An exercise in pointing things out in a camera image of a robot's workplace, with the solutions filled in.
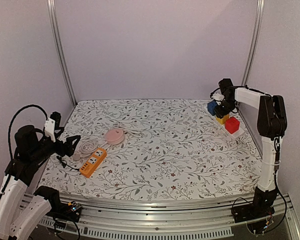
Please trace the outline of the yellow cube socket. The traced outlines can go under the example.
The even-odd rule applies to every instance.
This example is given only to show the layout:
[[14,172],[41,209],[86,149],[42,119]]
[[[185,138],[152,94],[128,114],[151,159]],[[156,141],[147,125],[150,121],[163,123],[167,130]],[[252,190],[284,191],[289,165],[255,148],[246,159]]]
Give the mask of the yellow cube socket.
[[227,114],[227,115],[223,116],[222,118],[219,118],[216,116],[215,118],[221,125],[224,125],[226,123],[226,121],[230,118],[230,115]]

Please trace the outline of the blue cube socket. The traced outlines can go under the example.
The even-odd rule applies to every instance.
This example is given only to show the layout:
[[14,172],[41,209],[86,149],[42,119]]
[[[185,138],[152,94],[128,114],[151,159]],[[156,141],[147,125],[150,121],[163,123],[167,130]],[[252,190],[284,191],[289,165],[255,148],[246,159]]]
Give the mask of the blue cube socket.
[[216,115],[216,112],[215,112],[215,107],[217,106],[217,102],[216,101],[210,101],[208,104],[207,104],[207,111],[212,115],[212,116],[215,116]]

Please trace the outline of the red cube socket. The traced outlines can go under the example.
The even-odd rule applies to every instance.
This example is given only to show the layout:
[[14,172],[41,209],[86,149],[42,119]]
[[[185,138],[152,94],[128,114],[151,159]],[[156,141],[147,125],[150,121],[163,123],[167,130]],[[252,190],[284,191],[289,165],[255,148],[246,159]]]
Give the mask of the red cube socket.
[[240,128],[240,121],[236,117],[232,116],[226,120],[225,129],[230,134],[236,133],[239,130],[239,128]]

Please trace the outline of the black power adapter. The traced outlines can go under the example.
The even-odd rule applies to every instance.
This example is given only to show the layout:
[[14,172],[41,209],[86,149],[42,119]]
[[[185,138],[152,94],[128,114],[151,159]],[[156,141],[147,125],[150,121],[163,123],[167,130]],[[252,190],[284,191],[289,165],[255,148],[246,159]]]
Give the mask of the black power adapter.
[[75,168],[75,167],[72,167],[72,166],[68,165],[67,161],[64,160],[63,157],[60,154],[57,153],[56,158],[58,159],[59,163],[62,165],[63,168],[68,167],[68,168],[70,168],[74,171],[78,171],[78,172],[80,171],[79,168]]

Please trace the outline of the white multi-socket power strip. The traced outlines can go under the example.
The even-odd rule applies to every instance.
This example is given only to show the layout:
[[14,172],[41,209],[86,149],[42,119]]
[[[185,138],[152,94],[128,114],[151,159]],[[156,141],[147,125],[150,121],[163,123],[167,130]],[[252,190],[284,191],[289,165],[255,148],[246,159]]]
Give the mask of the white multi-socket power strip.
[[224,133],[226,133],[227,135],[229,135],[229,136],[230,136],[231,138],[233,138],[234,140],[237,139],[237,138],[239,138],[240,136],[242,136],[242,135],[245,133],[245,131],[244,131],[244,129],[243,129],[243,124],[241,124],[241,122],[240,122],[238,116],[235,116],[235,115],[233,115],[233,114],[229,114],[229,117],[235,117],[235,118],[237,118],[237,119],[239,120],[239,122],[240,122],[239,130],[238,130],[237,132],[233,133],[233,134],[230,134],[230,133],[225,129],[225,124],[221,125],[221,124],[216,120],[216,115],[215,115],[215,116],[212,116],[212,115],[210,114],[210,117],[211,117],[212,120],[216,123],[216,125],[217,125],[218,127],[221,127],[221,130],[222,130]]

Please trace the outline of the orange power strip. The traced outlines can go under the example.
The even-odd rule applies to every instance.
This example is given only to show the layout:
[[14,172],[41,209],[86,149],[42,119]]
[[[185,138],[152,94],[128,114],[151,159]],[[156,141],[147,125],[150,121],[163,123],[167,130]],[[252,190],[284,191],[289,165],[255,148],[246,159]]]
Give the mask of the orange power strip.
[[79,169],[81,175],[90,178],[99,165],[107,156],[107,151],[103,148],[97,148],[95,152],[88,158],[88,160]]

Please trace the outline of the pink round socket hub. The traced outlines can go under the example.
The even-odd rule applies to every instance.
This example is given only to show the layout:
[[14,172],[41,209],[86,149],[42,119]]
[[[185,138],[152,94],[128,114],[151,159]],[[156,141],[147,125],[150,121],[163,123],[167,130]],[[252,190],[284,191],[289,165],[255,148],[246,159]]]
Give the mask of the pink round socket hub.
[[112,128],[104,137],[109,145],[118,145],[125,140],[125,133],[120,128]]

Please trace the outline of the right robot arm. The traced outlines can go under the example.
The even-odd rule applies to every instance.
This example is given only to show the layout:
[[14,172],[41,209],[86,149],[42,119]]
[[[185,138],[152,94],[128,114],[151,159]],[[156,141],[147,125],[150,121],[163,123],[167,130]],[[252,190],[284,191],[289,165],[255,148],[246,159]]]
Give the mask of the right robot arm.
[[256,124],[262,141],[261,175],[248,213],[252,218],[259,218],[272,206],[278,194],[281,145],[288,125],[284,98],[247,86],[235,86],[229,78],[219,81],[218,88],[223,96],[214,108],[218,118],[232,112],[238,103],[258,110]]

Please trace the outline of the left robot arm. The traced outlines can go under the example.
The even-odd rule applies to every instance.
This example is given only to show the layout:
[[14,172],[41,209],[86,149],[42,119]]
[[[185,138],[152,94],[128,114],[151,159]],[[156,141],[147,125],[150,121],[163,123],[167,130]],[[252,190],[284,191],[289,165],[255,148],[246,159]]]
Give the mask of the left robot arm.
[[9,162],[0,189],[0,240],[26,240],[43,216],[78,223],[81,215],[75,202],[62,203],[59,191],[41,186],[35,192],[29,205],[20,210],[21,201],[34,175],[52,156],[72,156],[79,143],[80,135],[66,138],[66,141],[50,137],[38,138],[41,130],[33,125],[21,127],[14,135],[16,149]]

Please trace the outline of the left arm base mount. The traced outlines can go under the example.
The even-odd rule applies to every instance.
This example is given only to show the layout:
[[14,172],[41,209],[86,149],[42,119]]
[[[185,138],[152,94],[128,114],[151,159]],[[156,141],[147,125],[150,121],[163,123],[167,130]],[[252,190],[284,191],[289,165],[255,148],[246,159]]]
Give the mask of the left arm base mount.
[[41,196],[49,201],[51,210],[47,213],[48,216],[73,221],[75,223],[79,222],[83,207],[80,203],[74,200],[68,203],[61,202],[59,191],[47,186],[37,188],[34,195]]

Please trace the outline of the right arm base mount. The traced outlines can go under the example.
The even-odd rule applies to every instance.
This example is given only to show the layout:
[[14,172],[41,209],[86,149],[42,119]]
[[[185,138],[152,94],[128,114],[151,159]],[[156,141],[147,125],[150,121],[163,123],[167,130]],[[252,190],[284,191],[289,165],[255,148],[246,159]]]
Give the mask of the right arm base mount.
[[248,222],[263,218],[259,221],[248,223],[247,229],[254,235],[263,235],[272,224],[275,213],[273,203],[277,198],[277,190],[263,192],[256,188],[252,202],[239,197],[231,207],[231,214],[235,223]]

